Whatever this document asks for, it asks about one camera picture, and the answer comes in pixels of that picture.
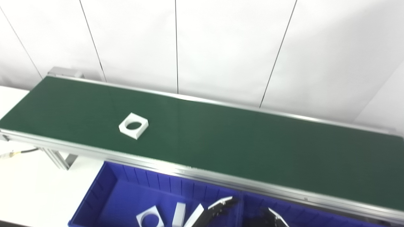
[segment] conveyor leg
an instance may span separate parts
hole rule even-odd
[[[72,166],[73,162],[76,160],[77,155],[69,154],[66,159],[64,159],[59,151],[47,149],[47,148],[41,148],[42,151],[44,151],[49,158],[52,160],[52,162],[62,170],[69,170],[69,168]]]

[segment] white wall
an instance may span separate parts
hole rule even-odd
[[[115,84],[404,132],[401,0],[0,7],[0,85],[29,89],[60,66]]]

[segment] cable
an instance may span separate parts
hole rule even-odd
[[[28,153],[28,152],[37,151],[37,150],[38,150],[38,148],[33,148],[31,150],[21,151],[21,153]]]
[[[38,148],[33,148],[33,149],[30,149],[30,150],[25,150],[25,151],[14,151],[13,150],[13,151],[8,152],[8,153],[0,154],[0,159],[11,158],[14,155],[19,154],[19,153],[28,153],[28,152],[33,152],[33,151],[37,151],[37,150],[39,150],[39,149]]]

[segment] blue plastic bin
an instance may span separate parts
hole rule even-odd
[[[290,227],[382,227],[263,195],[110,162],[101,167],[68,225],[139,227],[136,215],[156,205],[164,226],[171,227],[177,202],[186,204],[186,221],[199,203],[207,208],[227,196],[239,202],[227,215],[214,218],[209,227],[254,227],[253,221],[261,215],[260,207],[276,211]],[[143,226],[156,226],[154,218],[145,219]]]
[[[160,174],[144,169],[105,162],[85,195],[70,227],[138,227],[136,215],[156,205],[165,227],[172,225],[177,202],[186,204],[185,221],[201,203],[206,209],[216,200],[234,196],[240,202],[219,216],[210,227],[241,226],[242,194],[238,191]],[[145,219],[154,227],[157,218]]]
[[[271,208],[290,227],[382,227],[249,192],[244,193],[243,227],[252,227],[251,221],[260,216],[260,207]]]

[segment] white table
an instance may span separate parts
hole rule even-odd
[[[0,86],[0,118],[28,92]],[[0,141],[0,153],[31,148]],[[103,160],[79,156],[64,171],[42,151],[0,160],[0,220],[30,227],[66,227],[102,164]]]

